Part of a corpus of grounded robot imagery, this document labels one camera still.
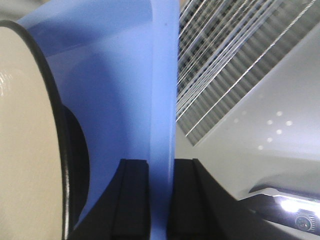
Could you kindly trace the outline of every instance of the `ceiling vent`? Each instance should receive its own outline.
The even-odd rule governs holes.
[[[177,123],[197,144],[318,22],[320,0],[189,0]]]

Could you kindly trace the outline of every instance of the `black rubber rim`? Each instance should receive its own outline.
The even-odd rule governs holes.
[[[67,239],[70,233],[70,171],[68,163],[71,160],[71,146],[68,140],[69,136],[63,104],[61,102],[60,95],[47,60],[33,37],[28,33],[27,30],[13,21],[1,20],[0,27],[13,30],[25,42],[39,68],[46,91],[48,93],[55,121],[61,160],[63,198],[62,239]]]

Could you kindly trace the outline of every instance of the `white surface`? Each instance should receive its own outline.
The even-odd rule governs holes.
[[[0,20],[16,21],[48,0],[0,0]]]
[[[28,47],[0,27],[0,239],[62,238],[59,144],[46,86]]]
[[[176,158],[199,158],[237,199],[259,184],[320,195],[319,139],[318,24],[195,147],[178,129]]]

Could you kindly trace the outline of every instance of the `metal grille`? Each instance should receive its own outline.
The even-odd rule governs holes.
[[[190,0],[180,14],[177,122],[195,145],[318,22],[320,0]]]

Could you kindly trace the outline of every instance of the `camera lens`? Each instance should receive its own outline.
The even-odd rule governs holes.
[[[310,219],[305,216],[298,216],[295,220],[296,227],[301,231],[309,231],[312,227]]]

